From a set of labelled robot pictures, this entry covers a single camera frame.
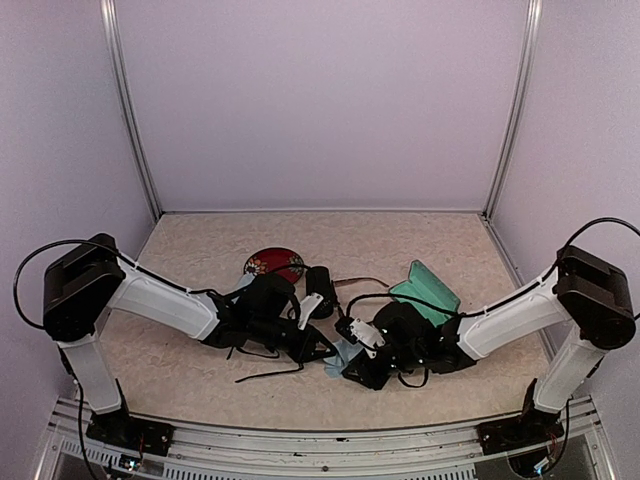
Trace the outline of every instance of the beige table surface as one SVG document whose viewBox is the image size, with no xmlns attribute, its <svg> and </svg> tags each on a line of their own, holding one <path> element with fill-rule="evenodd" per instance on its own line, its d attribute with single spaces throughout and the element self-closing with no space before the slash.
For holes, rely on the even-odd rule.
<svg viewBox="0 0 640 480">
<path fill-rule="evenodd" d="M 463 310 L 513 290 L 476 215 L 432 213 L 226 213 L 165 215 L 140 257 L 142 265 L 183 285 L 228 292 L 245 260 L 269 246 L 298 252 L 332 277 L 406 279 L 420 259 L 462 300 Z M 304 292 L 302 282 L 298 290 Z M 379 292 L 375 283 L 340 288 L 339 299 Z M 372 319 L 385 300 L 359 303 L 354 314 Z M 332 341 L 335 317 L 314 320 Z M 216 425 L 296 430 L 372 429 L 477 418 L 521 407 L 525 389 L 547 366 L 537 335 L 494 352 L 467 370 L 431 375 L 420 390 L 392 378 L 374 392 L 332 379 L 322 362 L 294 375 L 234 380 L 293 368 L 280 360 L 203 346 L 168 327 L 113 312 L 102 333 L 105 353 L 133 412 Z M 419 382 L 420 376 L 409 377 Z"/>
</svg>

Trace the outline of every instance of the blue towel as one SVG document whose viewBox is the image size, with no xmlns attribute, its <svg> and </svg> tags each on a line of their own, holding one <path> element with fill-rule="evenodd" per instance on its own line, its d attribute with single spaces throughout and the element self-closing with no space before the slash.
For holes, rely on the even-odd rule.
<svg viewBox="0 0 640 480">
<path fill-rule="evenodd" d="M 326 363 L 324 371 L 329 377 L 338 378 L 341 376 L 342 370 L 362 351 L 363 347 L 362 345 L 351 345 L 342 338 L 333 345 L 338 350 L 338 354 L 324 359 L 324 363 Z"/>
</svg>

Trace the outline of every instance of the vertical metal pole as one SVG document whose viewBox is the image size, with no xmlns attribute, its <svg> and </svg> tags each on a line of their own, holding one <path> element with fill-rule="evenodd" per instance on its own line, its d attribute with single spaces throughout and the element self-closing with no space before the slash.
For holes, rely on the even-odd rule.
<svg viewBox="0 0 640 480">
<path fill-rule="evenodd" d="M 531 68 L 533 66 L 533 56 L 536 43 L 538 40 L 538 25 L 540 23 L 540 15 L 542 13 L 542 0 L 529 0 L 529 9 L 527 12 L 527 24 L 525 27 L 524 42 L 522 44 L 522 53 L 520 55 L 520 65 L 518 67 L 518 77 L 516 80 L 516 89 L 511 103 L 511 111 L 509 112 L 509 123 L 505 132 L 500 149 L 500 158 L 498 167 L 491 182 L 489 197 L 485 204 L 483 213 L 484 217 L 491 221 L 500 198 L 500 193 L 504 187 L 507 176 L 509 163 L 513 154 L 513 147 L 516 142 L 518 126 L 522 118 L 524 110 L 524 102 L 529 85 L 529 77 L 531 76 Z"/>
<path fill-rule="evenodd" d="M 154 221 L 157 223 L 163 212 L 156 187 L 153 183 L 153 178 L 151 177 L 149 164 L 147 163 L 144 149 L 142 148 L 138 122 L 133 112 L 133 103 L 131 93 L 129 92 L 129 84 L 127 83 L 127 72 L 124 65 L 122 45 L 120 43 L 120 33 L 118 31 L 115 0 L 100 0 L 100 3 L 102 7 L 102 21 L 104 22 L 104 30 L 107 36 L 107 45 L 111 53 L 113 73 L 118 87 L 118 97 L 120 99 L 127 133 L 129 134 L 129 141 L 131 142 L 136 170 L 142 183 L 147 205 L 149 206 Z"/>
</svg>

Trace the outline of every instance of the white wall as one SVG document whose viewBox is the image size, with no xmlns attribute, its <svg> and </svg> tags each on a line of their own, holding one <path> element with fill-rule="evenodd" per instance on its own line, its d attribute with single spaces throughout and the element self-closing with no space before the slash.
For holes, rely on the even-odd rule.
<svg viewBox="0 0 640 480">
<path fill-rule="evenodd" d="M 137 254 L 151 230 L 120 119 L 95 0 L 5 2 L 0 12 L 0 464 L 26 479 L 69 382 L 54 343 L 21 323 L 11 282 L 43 243 L 100 231 Z M 41 318 L 42 270 L 21 296 Z"/>
<path fill-rule="evenodd" d="M 165 210 L 480 210 L 527 1 L 126 0 Z"/>
<path fill-rule="evenodd" d="M 496 226 L 528 280 L 594 217 L 640 225 L 640 3 L 545 1 L 526 101 Z M 577 245 L 625 270 L 640 310 L 640 239 L 600 225 Z M 638 372 L 640 338 L 588 385 L 624 480 L 638 478 Z"/>
</svg>

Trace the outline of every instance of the patterned red plate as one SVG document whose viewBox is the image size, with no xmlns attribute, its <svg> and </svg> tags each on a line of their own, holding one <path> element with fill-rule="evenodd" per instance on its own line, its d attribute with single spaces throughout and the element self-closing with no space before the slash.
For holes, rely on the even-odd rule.
<svg viewBox="0 0 640 480">
<path fill-rule="evenodd" d="M 259 252 L 251 255 L 244 264 L 244 273 L 260 275 L 263 273 L 269 273 L 273 269 L 283 267 L 285 265 L 304 265 L 304 262 L 300 255 L 288 248 L 265 248 L 264 250 L 260 250 Z M 304 269 L 302 267 L 291 267 L 284 268 L 276 273 L 282 275 L 291 283 L 296 283 L 302 277 Z"/>
</svg>

